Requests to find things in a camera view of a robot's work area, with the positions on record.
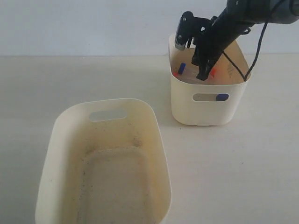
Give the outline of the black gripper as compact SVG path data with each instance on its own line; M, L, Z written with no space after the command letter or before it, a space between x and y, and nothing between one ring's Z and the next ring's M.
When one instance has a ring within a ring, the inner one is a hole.
M250 22L235 20L226 10L223 10L217 18L210 20L205 30L195 36L193 41L196 49L192 64L199 66L196 78L206 81L222 52L250 28Z

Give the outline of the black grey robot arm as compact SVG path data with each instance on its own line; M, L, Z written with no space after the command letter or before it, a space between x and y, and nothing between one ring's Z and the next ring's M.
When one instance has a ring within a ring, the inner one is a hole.
M204 18L204 30L194 38L192 63L199 67L197 79L207 80L224 50L256 24L292 24L299 19L297 0L228 0L219 16Z

